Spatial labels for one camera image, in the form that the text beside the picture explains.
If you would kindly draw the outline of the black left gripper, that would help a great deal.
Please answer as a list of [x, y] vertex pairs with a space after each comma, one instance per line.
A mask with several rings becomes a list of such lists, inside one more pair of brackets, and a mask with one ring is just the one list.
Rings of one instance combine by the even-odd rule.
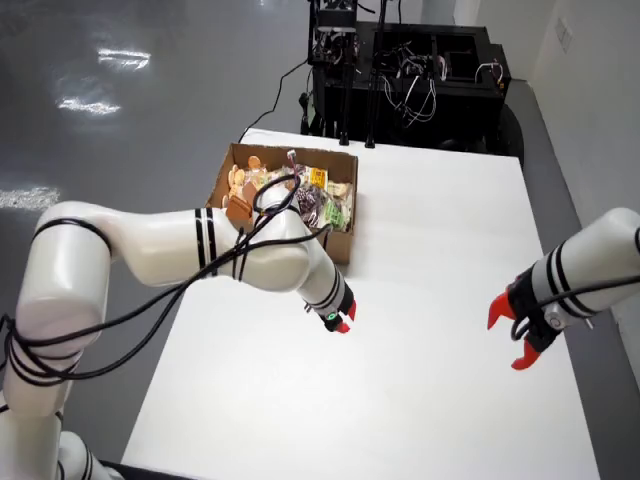
[[322, 320], [330, 332], [345, 334], [350, 331], [350, 322], [356, 318], [357, 303], [346, 282], [340, 287], [334, 301], [325, 309]]

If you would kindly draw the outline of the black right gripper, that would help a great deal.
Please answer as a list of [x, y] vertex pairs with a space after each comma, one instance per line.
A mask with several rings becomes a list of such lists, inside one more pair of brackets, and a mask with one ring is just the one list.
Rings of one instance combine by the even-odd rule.
[[487, 329], [492, 329], [501, 317], [510, 319], [511, 309], [516, 316], [511, 327], [511, 339], [527, 341], [523, 343], [522, 356], [512, 362], [511, 368], [524, 371], [539, 359], [538, 351], [545, 351], [557, 337], [557, 331], [546, 322], [542, 308], [537, 305], [531, 272], [520, 274], [506, 292], [491, 302]]

